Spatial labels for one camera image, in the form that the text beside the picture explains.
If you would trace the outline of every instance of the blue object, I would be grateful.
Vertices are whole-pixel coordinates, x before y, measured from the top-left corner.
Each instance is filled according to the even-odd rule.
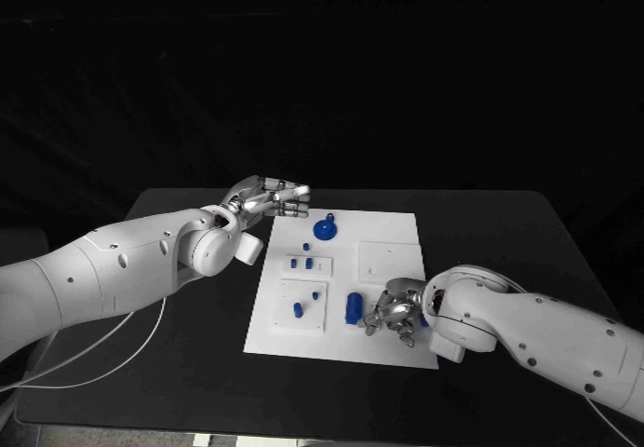
[[[348,293],[345,297],[345,324],[357,324],[361,318],[361,295],[358,293]]]
[[[292,304],[292,311],[295,312],[295,318],[301,318],[304,315],[302,305],[299,303]]]
[[[335,226],[335,218],[332,217],[332,214],[328,213],[325,215],[325,219],[322,221],[315,222],[315,225],[312,226],[312,234],[315,235],[315,238],[319,240],[328,240],[335,237],[338,233],[338,227]]]

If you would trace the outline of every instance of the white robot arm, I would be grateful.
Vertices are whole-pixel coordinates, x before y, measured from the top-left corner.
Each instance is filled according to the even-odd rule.
[[[461,362],[463,349],[489,352],[497,340],[517,363],[577,394],[644,422],[644,335],[595,312],[524,291],[502,275],[461,265],[429,282],[387,282],[376,311],[413,347],[419,312],[432,327],[429,350]]]
[[[221,205],[103,226],[0,267],[0,361],[67,326],[151,305],[233,257],[252,265],[263,244],[243,230],[265,214],[306,217],[308,198],[308,186],[253,176]]]

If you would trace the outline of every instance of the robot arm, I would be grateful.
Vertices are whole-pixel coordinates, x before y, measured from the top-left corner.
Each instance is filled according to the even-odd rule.
[[[461,362],[463,349],[489,352],[499,340],[524,368],[644,422],[639,332],[548,296],[510,293],[508,280],[479,267],[462,265],[419,282],[389,281],[384,292],[399,301],[364,316],[361,326],[422,312],[438,355]]]
[[[1,267],[0,361],[67,326],[151,305],[233,257],[252,265],[263,244],[243,230],[263,214],[306,217],[306,194],[305,185],[249,177],[221,205],[103,226]]]

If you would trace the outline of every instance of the black table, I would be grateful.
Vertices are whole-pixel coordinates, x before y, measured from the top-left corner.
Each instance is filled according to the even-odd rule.
[[[223,189],[151,189],[126,217],[200,208],[223,195]],[[540,194],[317,190],[312,206],[414,212],[426,277],[476,264],[527,290],[616,318]],[[250,233],[268,241],[269,230],[265,219]],[[252,267],[233,261],[217,277],[187,284],[167,300],[157,334],[125,368],[87,386],[25,390],[18,420],[423,445],[619,442],[582,397],[524,370],[499,344],[489,354],[468,351],[461,364],[442,359],[438,371],[244,354],[262,265],[263,255]],[[119,364],[147,338],[158,310],[155,304],[139,311],[110,339],[38,383],[80,382]],[[63,330],[43,367],[86,347],[119,319]]]

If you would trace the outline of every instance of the white cable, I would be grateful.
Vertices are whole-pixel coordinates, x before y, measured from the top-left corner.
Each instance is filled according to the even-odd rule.
[[[96,343],[93,343],[93,345],[90,345],[86,349],[83,349],[70,359],[66,359],[63,362],[60,362],[57,365],[51,366],[50,368],[47,368],[46,370],[43,370],[41,372],[38,372],[37,374],[34,374],[31,377],[28,377],[27,379],[20,380],[18,382],[14,382],[11,385],[2,386],[0,388],[0,393],[2,391],[7,391],[10,389],[17,388],[20,385],[25,384],[27,382],[30,382],[31,380],[40,378],[43,375],[51,373],[53,371],[56,371],[59,368],[62,368],[64,365],[70,364],[76,359],[79,359],[108,338],[109,336],[121,329],[121,327],[123,326],[125,322],[129,320],[131,316],[134,315],[134,312],[131,312],[131,314],[126,315],[126,317],[122,319],[122,321],[118,323],[116,327],[105,334],[105,336],[100,338],[100,340],[98,340]]]
[[[613,424],[610,424],[610,421],[608,420],[606,416],[603,415],[603,413],[599,411],[599,409],[595,406],[595,403],[586,398],[587,403],[590,404],[590,406],[593,407],[596,414],[600,416],[600,418],[603,419],[603,422],[610,426],[610,429],[615,431],[615,433],[623,438],[623,440],[633,446],[636,447],[636,445],[633,444],[633,442],[625,437],[623,433],[616,429],[616,427],[613,426]]]
[[[497,275],[508,282],[508,284],[517,289],[517,291],[520,291],[521,293],[527,293],[527,291],[518,286],[518,284],[508,279],[505,276],[502,276],[499,273],[497,273]],[[587,399],[583,398],[587,403],[590,404],[590,406],[593,407],[596,414],[600,416],[600,418],[603,419],[603,422],[609,425],[610,429],[615,431],[615,433],[623,438],[623,440],[632,445],[632,447],[636,447],[636,445],[633,444],[633,442],[626,438],[626,436],[623,435],[623,433],[618,430],[618,428],[613,426],[613,424],[610,423],[610,421],[608,420],[606,416],[603,415],[603,413],[599,411],[599,409],[595,406],[595,403]]]
[[[20,388],[38,388],[38,389],[64,389],[64,388],[74,388],[77,386],[90,384],[92,382],[96,382],[96,380],[100,380],[103,377],[108,377],[115,371],[118,371],[126,364],[128,362],[136,357],[138,353],[142,351],[147,342],[151,339],[151,336],[154,335],[154,333],[157,332],[157,328],[158,328],[158,323],[161,323],[161,317],[164,316],[164,309],[165,309],[165,298],[162,300],[161,303],[161,310],[158,312],[158,318],[157,318],[157,322],[154,324],[154,328],[151,328],[151,333],[147,336],[147,339],[144,341],[144,343],[141,344],[141,347],[136,349],[136,351],[134,352],[134,354],[128,357],[128,359],[110,370],[108,371],[103,375],[99,375],[96,378],[87,380],[86,382],[82,382],[80,384],[73,384],[73,385],[63,385],[63,386],[46,386],[46,385],[21,385],[18,386]]]

